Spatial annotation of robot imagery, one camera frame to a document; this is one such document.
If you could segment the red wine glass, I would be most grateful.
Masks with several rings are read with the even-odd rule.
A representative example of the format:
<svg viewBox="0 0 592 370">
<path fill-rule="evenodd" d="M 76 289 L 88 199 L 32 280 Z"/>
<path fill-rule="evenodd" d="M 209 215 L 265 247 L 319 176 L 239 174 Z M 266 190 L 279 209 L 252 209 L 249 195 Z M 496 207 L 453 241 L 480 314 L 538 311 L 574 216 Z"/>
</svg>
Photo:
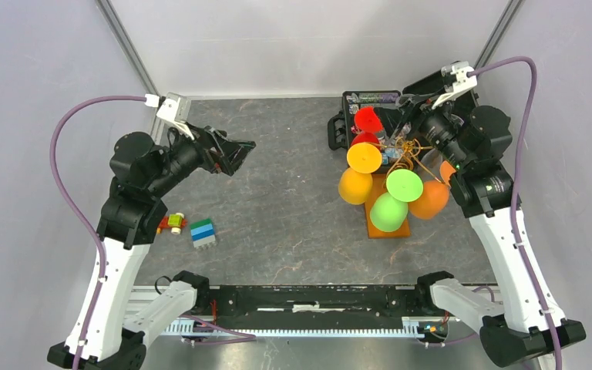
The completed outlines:
<svg viewBox="0 0 592 370">
<path fill-rule="evenodd" d="M 354 115 L 354 127 L 358 132 L 351 141 L 351 146 L 366 143 L 375 148 L 380 148 L 381 143 L 377 134 L 382 131 L 383 125 L 374 107 L 365 106 L 360 108 Z"/>
</svg>

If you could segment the orange wine glass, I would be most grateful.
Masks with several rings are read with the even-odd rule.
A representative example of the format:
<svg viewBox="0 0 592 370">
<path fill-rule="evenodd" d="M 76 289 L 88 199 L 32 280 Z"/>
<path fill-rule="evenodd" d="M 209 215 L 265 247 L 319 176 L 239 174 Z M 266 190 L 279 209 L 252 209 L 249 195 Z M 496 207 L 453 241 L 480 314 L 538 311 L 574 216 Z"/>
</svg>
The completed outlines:
<svg viewBox="0 0 592 370">
<path fill-rule="evenodd" d="M 429 180 L 423 184 L 422 195 L 409 203 L 409 213 L 420 220 L 431 220 L 447 205 L 450 198 L 450 177 L 456 168 L 443 161 L 439 168 L 441 180 Z"/>
</svg>

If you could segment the green wine glass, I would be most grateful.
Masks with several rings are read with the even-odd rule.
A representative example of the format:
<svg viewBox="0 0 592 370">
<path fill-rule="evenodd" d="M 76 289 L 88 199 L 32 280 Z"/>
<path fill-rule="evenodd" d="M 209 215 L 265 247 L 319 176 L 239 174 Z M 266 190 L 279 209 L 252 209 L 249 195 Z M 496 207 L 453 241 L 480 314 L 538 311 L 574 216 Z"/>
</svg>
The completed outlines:
<svg viewBox="0 0 592 370">
<path fill-rule="evenodd" d="M 373 203 L 369 219 L 381 232 L 397 231 L 409 213 L 409 203 L 418 200 L 423 193 L 423 182 L 412 170 L 397 169 L 385 178 L 385 192 Z"/>
</svg>

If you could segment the yellow wine glass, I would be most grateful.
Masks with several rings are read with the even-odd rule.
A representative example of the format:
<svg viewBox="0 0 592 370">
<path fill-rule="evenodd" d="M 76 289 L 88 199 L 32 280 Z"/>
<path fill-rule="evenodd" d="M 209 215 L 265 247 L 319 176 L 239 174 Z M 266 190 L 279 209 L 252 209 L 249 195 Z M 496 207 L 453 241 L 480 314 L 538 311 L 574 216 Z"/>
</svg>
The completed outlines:
<svg viewBox="0 0 592 370">
<path fill-rule="evenodd" d="M 356 143 L 346 154 L 348 168 L 341 175 L 338 193 L 348 204 L 363 204 L 373 187 L 372 174 L 382 165 L 382 154 L 373 143 Z"/>
</svg>

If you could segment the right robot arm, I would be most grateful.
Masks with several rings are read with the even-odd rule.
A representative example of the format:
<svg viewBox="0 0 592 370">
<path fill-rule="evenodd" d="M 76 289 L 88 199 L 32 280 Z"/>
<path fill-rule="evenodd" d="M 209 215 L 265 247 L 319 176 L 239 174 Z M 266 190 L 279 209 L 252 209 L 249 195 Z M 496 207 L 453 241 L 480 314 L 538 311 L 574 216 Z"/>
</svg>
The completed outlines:
<svg viewBox="0 0 592 370">
<path fill-rule="evenodd" d="M 456 316 L 481 341 L 489 359 L 506 366 L 583 341 L 583 324 L 555 302 L 524 230 L 515 182 L 501 164 L 512 143 L 510 118 L 492 106 L 477 106 L 454 120 L 452 103 L 432 95 L 407 95 L 397 104 L 398 128 L 422 139 L 454 167 L 450 192 L 477 233 L 496 277 L 502 301 L 495 304 L 441 271 L 422 276 L 414 294 L 425 315 L 439 309 Z"/>
</svg>

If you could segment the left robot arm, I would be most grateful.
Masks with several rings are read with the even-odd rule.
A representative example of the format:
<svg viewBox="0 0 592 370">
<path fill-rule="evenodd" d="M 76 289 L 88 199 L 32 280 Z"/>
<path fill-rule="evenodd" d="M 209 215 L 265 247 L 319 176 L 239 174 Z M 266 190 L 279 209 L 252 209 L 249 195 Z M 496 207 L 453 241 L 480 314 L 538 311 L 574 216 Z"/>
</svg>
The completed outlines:
<svg viewBox="0 0 592 370">
<path fill-rule="evenodd" d="M 50 363 L 64 369 L 138 369 L 172 321 L 210 308 L 208 279 L 181 271 L 150 304 L 126 316 L 133 283 L 167 214 L 163 196 L 197 169 L 233 175 L 255 148 L 252 141 L 230 140 L 209 126 L 194 127 L 192 136 L 177 129 L 172 134 L 168 146 L 142 132 L 117 141 L 86 299 L 68 338 L 49 349 Z"/>
</svg>

